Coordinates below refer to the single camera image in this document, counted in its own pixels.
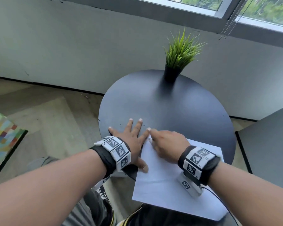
white wall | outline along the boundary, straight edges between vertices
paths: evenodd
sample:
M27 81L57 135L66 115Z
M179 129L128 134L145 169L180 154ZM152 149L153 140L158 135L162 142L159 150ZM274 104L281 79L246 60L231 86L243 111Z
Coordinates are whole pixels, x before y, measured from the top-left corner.
M164 69L162 45L179 29L59 0L0 0L0 76L105 93L131 72ZM283 48L200 34L208 44L183 75L232 116L261 119L283 108Z

black table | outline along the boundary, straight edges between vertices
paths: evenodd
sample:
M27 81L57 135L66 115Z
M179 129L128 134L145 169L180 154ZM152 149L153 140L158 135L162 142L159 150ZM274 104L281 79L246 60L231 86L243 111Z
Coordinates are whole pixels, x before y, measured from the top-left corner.
M123 131L129 118L133 118L133 125L142 118L140 133L147 127L176 131L188 139L220 147L224 161L231 164L236 139L221 103L192 79L180 75L170 84L162 79L163 73L163 70L131 73L109 88L99 111L101 136L110 135L109 126ZM136 178L137 167L129 165L124 171Z

window frame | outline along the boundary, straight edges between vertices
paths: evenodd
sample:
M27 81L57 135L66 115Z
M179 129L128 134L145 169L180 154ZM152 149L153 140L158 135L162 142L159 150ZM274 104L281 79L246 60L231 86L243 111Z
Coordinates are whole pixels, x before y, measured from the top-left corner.
M170 0L65 1L220 34L240 0L223 0L217 11ZM241 17L230 36L283 48L283 26L258 21Z

fingernail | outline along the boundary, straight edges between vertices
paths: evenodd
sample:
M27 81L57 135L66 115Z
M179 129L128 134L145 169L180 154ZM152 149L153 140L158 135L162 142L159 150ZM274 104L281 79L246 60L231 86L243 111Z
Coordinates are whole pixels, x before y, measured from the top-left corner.
M148 173L148 171L149 171L148 165L145 165L142 170L143 170L144 173Z

black cable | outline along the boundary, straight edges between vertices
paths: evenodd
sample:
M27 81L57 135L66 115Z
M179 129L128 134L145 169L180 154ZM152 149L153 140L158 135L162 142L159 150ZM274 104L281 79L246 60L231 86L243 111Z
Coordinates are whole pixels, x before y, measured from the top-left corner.
M223 201L216 195L214 194L211 190L209 190L208 188L204 187L204 186L201 186L202 189L206 189L208 191L210 191L215 197L218 198L218 200L224 205L224 207L228 210L228 212L230 213L230 215L232 216L232 218L234 219L234 221L236 222L236 224L238 225L236 219L234 218L233 214L230 212L230 210L226 207L226 205L223 203Z

